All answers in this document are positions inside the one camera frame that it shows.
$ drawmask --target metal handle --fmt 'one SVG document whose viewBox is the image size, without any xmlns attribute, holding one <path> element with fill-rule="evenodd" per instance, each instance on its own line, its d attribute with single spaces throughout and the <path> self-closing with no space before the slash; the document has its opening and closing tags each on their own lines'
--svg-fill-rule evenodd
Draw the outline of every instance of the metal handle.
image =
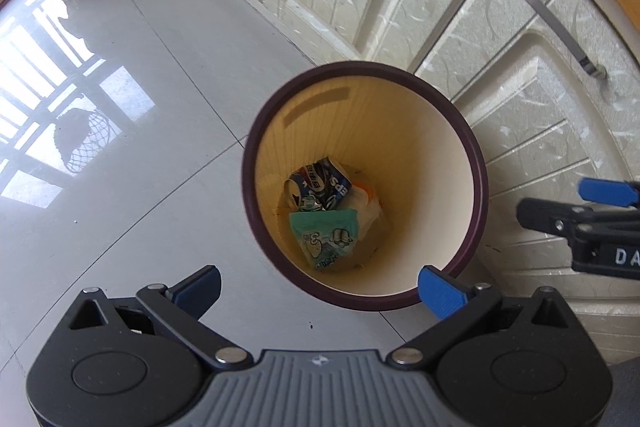
<svg viewBox="0 0 640 427">
<path fill-rule="evenodd" d="M 571 54 L 575 57 L 578 63 L 582 66 L 583 70 L 593 78 L 599 80 L 607 79 L 607 70 L 600 64 L 594 64 L 587 56 L 587 53 L 580 47 L 580 44 L 574 39 L 569 31 L 562 26 L 562 23 L 558 18 L 553 15 L 551 10 L 541 0 L 525 0 L 534 9 L 534 11 L 542 17 L 542 20 L 546 22 L 549 27 L 556 33 L 560 40 L 564 42 L 564 45 L 569 48 Z"/>
</svg>

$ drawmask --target maroon rim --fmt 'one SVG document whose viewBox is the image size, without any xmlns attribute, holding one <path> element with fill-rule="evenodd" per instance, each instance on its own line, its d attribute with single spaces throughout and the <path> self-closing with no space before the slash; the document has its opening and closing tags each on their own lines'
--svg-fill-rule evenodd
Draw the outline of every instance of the maroon rim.
<svg viewBox="0 0 640 427">
<path fill-rule="evenodd" d="M 278 248 L 271 238 L 271 234 L 269 234 L 258 208 L 258 198 L 255 190 L 255 162 L 258 155 L 258 146 L 260 145 L 267 126 L 282 106 L 297 93 L 313 84 L 339 76 L 373 76 L 411 89 L 431 103 L 453 127 L 453 130 L 458 134 L 465 148 L 466 156 L 468 157 L 471 167 L 474 183 L 474 203 L 465 238 L 455 256 L 453 256 L 449 264 L 444 268 L 444 273 L 455 277 L 460 274 L 466 264 L 471 260 L 484 230 L 489 204 L 486 166 L 484 165 L 484 159 L 482 158 L 478 141 L 460 112 L 444 95 L 411 73 L 387 66 L 386 64 L 357 61 L 334 62 L 333 64 L 326 64 L 305 71 L 277 90 L 264 104 L 264 107 L 255 118 L 246 142 L 244 157 L 242 159 L 242 199 L 244 201 L 244 209 L 249 220 L 249 225 L 262 251 L 284 277 L 306 293 L 322 301 L 351 310 L 388 311 L 405 308 L 420 301 L 418 297 L 417 274 L 415 288 L 406 292 L 382 297 L 352 295 L 329 288 L 297 268 L 280 251 L 280 248 Z"/>
</svg>

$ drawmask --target cabinet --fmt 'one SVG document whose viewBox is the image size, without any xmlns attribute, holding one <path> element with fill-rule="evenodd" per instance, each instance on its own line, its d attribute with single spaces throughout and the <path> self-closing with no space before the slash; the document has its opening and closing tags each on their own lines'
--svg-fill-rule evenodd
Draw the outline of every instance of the cabinet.
<svg viewBox="0 0 640 427">
<path fill-rule="evenodd" d="M 610 362 L 640 354 L 637 283 L 574 273 L 564 240 L 521 229 L 525 196 L 579 202 L 582 176 L 640 180 L 640 68 L 591 0 L 541 0 L 606 81 L 524 0 L 256 0 L 317 64 L 386 62 L 459 108 L 480 142 L 490 215 L 478 257 L 509 295 L 557 287 Z"/>
</svg>

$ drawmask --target trash can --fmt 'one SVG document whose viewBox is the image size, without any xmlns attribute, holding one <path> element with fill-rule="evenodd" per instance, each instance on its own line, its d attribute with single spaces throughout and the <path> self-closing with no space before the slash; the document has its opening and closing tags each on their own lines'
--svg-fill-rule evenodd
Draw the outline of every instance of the trash can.
<svg viewBox="0 0 640 427">
<path fill-rule="evenodd" d="M 364 172 L 391 225 L 367 264 L 341 273 L 306 263 L 280 211 L 284 181 L 324 156 Z M 417 303 L 426 264 L 462 271 L 484 229 L 487 185 L 478 142 L 454 105 L 373 62 L 328 64 L 288 82 L 255 119 L 242 162 L 246 214 L 268 259 L 305 292 L 363 311 Z"/>
</svg>

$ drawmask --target gray ribbed panel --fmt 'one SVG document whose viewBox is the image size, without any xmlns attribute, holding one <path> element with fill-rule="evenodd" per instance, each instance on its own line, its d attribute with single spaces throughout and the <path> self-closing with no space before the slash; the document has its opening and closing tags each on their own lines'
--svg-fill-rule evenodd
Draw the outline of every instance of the gray ribbed panel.
<svg viewBox="0 0 640 427">
<path fill-rule="evenodd" d="M 387 367 L 377 351 L 266 351 L 214 378 L 174 427 L 470 427 L 426 376 Z"/>
</svg>

